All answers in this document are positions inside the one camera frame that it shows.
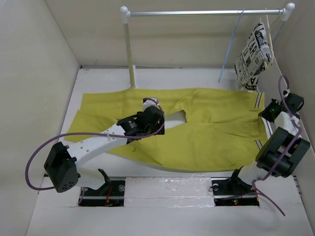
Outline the yellow trousers with striped trim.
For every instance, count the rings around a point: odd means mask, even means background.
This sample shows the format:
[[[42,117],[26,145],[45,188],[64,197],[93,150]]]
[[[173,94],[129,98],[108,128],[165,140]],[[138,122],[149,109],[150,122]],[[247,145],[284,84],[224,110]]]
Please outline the yellow trousers with striped trim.
[[[111,154],[167,169],[229,171],[251,164],[267,141],[259,117],[265,94],[214,88],[85,93],[66,140],[82,141],[136,114],[144,98],[157,98],[167,116],[184,112],[186,122],[167,128],[164,135],[116,147]]]

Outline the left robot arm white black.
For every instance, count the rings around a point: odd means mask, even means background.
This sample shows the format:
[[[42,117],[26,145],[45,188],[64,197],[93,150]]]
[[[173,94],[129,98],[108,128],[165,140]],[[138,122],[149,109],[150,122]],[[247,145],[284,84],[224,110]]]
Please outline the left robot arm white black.
[[[113,148],[147,136],[163,135],[164,121],[163,111],[156,106],[149,106],[144,111],[121,119],[109,129],[83,141],[68,146],[62,142],[54,144],[44,164],[54,189],[58,193],[63,193],[74,186],[80,186],[92,189],[101,196],[107,194],[111,181],[103,169],[98,170],[102,178],[96,178],[83,173],[80,168]]]

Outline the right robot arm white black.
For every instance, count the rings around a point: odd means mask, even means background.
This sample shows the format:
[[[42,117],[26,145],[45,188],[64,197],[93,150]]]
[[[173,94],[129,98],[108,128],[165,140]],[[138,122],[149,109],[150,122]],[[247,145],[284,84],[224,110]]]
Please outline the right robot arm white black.
[[[273,123],[276,130],[262,145],[255,161],[249,166],[236,169],[226,180],[225,187],[234,194],[245,194],[253,191],[257,181],[264,181],[269,176],[288,177],[295,170],[301,159],[310,148],[310,142],[301,137],[298,112],[304,105],[304,98],[283,91],[280,100],[272,99],[271,103],[259,116]]]

